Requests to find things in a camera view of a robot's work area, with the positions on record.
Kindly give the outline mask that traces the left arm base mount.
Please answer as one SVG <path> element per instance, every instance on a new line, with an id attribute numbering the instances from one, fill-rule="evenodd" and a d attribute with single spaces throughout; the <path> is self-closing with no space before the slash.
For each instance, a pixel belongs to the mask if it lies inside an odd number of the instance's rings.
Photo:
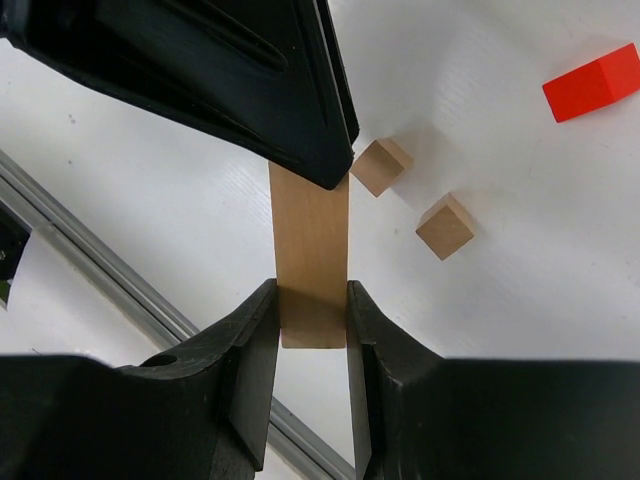
<path id="1" fill-rule="evenodd" d="M 13 279 L 32 229 L 4 204 L 1 205 L 0 228 L 1 308 L 7 309 Z"/>

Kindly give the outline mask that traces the long natural wood plank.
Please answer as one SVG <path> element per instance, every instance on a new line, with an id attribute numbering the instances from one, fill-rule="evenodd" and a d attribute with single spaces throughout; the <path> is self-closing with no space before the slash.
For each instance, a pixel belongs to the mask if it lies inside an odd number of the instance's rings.
<path id="1" fill-rule="evenodd" d="M 349 178 L 325 190 L 269 165 L 282 346 L 346 346 Z"/>

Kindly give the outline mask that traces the small natural wood cube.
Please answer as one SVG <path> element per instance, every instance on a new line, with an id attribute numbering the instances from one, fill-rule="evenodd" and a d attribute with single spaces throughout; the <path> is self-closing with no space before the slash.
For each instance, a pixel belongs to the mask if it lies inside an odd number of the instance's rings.
<path id="1" fill-rule="evenodd" d="M 376 198 L 385 193 L 414 164 L 391 138 L 374 140 L 355 160 L 350 173 Z"/>

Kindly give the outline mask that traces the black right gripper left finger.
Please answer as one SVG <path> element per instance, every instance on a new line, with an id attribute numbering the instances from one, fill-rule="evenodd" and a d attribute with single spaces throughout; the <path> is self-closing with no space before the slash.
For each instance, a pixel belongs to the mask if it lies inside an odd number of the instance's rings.
<path id="1" fill-rule="evenodd" d="M 279 345 L 265 281 L 236 310 L 138 366 L 1 360 L 5 479 L 251 479 L 264 465 Z"/>

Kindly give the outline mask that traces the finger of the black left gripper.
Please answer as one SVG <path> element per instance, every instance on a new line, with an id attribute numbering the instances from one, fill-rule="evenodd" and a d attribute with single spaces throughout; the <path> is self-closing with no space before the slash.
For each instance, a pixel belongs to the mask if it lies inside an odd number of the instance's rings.
<path id="1" fill-rule="evenodd" d="M 5 1 L 1 35 L 324 189 L 353 163 L 359 123 L 325 1 Z"/>

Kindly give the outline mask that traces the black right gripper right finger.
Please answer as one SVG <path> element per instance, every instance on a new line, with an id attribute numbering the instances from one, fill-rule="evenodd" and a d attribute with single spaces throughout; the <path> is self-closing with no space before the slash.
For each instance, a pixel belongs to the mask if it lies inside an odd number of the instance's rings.
<path id="1" fill-rule="evenodd" d="M 444 358 L 347 287 L 360 479 L 635 479 L 639 366 Z"/>

